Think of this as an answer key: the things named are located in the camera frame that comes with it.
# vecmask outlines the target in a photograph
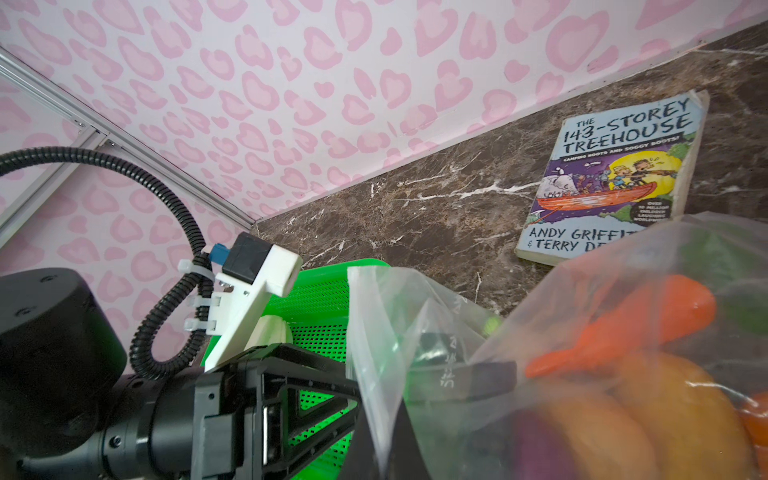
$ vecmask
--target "cartoon boat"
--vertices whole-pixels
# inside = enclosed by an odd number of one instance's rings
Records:
[[[588,208],[611,207],[641,199],[656,190],[656,182],[637,187],[615,189],[594,194],[566,195],[555,198],[537,198],[536,201],[546,210],[586,210]]]

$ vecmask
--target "orange carrot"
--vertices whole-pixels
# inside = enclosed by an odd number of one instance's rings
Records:
[[[715,309],[709,289],[686,276],[645,283],[584,328],[574,348],[533,359],[525,375],[534,378],[603,366],[633,350],[703,329],[713,322]]]
[[[751,395],[739,416],[755,446],[760,474],[768,480],[768,392]]]

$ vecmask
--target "wall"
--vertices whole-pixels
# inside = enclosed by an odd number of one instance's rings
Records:
[[[0,78],[0,153],[42,145],[69,145],[78,127],[51,112]],[[30,167],[0,177],[0,214],[48,166]]]
[[[765,0],[5,0],[0,44],[259,219],[766,10]]]
[[[180,197],[208,242],[234,241],[238,227]],[[178,222],[151,193],[120,174],[80,166],[0,250],[0,274],[45,266],[77,270],[127,349],[139,322],[181,277],[179,260],[191,257]],[[158,359],[184,344],[184,319],[192,310],[180,307],[163,325],[154,344]]]

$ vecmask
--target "book cover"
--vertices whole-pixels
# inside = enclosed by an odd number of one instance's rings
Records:
[[[681,215],[709,96],[563,122],[515,252],[555,265]]]

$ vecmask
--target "marble countertop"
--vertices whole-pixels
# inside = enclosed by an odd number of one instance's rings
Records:
[[[507,315],[549,266],[515,245],[561,122],[707,89],[711,104],[686,212],[768,221],[768,23],[579,95],[337,194],[253,233],[317,267],[375,257],[422,271]]]

